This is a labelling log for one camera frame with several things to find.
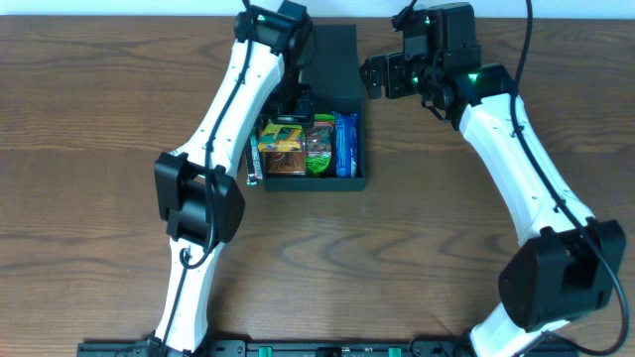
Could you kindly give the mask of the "blue cookie pack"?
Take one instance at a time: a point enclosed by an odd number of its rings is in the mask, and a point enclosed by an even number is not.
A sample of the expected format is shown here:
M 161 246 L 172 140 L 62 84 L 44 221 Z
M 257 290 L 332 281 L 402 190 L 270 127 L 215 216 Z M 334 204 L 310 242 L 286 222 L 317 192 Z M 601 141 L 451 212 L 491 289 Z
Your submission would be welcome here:
M 334 112 L 335 169 L 338 178 L 354 178 L 357 171 L 358 115 Z

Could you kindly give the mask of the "brown pocky box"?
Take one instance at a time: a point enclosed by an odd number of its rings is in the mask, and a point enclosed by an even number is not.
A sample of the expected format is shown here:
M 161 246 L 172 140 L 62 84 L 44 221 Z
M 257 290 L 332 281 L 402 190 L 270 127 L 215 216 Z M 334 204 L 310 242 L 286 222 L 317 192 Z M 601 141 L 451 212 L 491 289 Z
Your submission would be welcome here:
M 269 176 L 299 176 L 306 174 L 306 156 L 303 152 L 268 153 Z

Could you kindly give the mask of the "green gummy candy bag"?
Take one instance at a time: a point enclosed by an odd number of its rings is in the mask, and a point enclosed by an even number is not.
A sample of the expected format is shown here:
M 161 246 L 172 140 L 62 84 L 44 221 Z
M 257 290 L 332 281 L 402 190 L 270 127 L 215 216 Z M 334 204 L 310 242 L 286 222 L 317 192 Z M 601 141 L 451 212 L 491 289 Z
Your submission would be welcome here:
M 305 132 L 306 173 L 322 176 L 332 157 L 332 136 L 335 124 L 333 114 L 318 114 L 314 126 Z

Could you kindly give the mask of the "small green red candy bar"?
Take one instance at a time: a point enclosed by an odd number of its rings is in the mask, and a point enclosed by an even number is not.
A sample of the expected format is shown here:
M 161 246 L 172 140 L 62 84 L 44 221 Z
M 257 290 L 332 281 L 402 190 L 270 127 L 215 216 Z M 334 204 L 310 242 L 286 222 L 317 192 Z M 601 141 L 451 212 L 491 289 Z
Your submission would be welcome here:
M 247 167 L 247 185 L 257 185 L 263 179 L 263 171 L 258 150 L 256 129 L 253 128 L 245 146 L 245 162 Z

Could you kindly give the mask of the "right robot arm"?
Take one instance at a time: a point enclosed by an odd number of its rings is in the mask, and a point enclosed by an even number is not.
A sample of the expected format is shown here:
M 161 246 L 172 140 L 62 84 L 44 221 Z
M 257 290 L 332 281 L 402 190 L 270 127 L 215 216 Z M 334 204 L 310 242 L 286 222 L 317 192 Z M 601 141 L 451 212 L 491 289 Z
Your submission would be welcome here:
M 409 4 L 391 25 L 403 47 L 361 66 L 369 97 L 420 95 L 426 109 L 459 132 L 489 171 L 519 242 L 498 278 L 499 304 L 455 344 L 454 354 L 581 354 L 584 347 L 560 329 L 612 298 L 620 306 L 620 331 L 604 354 L 618 351 L 630 322 L 618 277 L 625 233 L 614 220 L 597 220 L 558 172 L 520 97 L 521 73 L 483 62 L 466 2 Z

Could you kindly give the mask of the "yellow green snack box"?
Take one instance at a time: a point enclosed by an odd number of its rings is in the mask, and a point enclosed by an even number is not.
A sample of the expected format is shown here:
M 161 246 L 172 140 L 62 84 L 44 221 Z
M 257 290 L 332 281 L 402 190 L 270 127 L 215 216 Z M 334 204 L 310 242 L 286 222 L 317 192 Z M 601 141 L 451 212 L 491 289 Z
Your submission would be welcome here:
M 261 132 L 257 148 L 262 153 L 302 152 L 305 142 L 301 126 L 269 123 Z

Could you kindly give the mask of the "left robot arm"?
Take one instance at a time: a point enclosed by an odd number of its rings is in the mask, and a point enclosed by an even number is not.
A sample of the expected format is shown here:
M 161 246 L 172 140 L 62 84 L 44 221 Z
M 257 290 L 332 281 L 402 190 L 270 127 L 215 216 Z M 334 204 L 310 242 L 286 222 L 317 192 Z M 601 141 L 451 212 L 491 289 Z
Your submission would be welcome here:
M 262 111 L 295 98 L 313 31 L 303 5 L 284 1 L 270 11 L 246 4 L 235 19 L 226 73 L 201 123 L 184 144 L 156 160 L 172 263 L 148 355 L 192 356 L 202 349 L 216 264 L 244 214 L 236 183 L 243 150 Z

